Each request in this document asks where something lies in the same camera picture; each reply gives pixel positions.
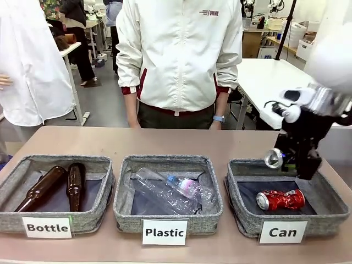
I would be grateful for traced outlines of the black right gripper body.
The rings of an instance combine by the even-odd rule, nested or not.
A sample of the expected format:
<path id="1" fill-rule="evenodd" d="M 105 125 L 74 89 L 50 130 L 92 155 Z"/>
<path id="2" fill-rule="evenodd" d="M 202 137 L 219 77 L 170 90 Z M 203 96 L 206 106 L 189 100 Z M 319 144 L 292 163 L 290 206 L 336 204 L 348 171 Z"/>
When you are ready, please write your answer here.
<path id="1" fill-rule="evenodd" d="M 334 117 L 317 115 L 303 109 L 295 122 L 282 121 L 282 132 L 277 137 L 275 148 L 284 154 L 306 156 L 318 147 L 319 141 L 325 138 L 333 123 Z"/>

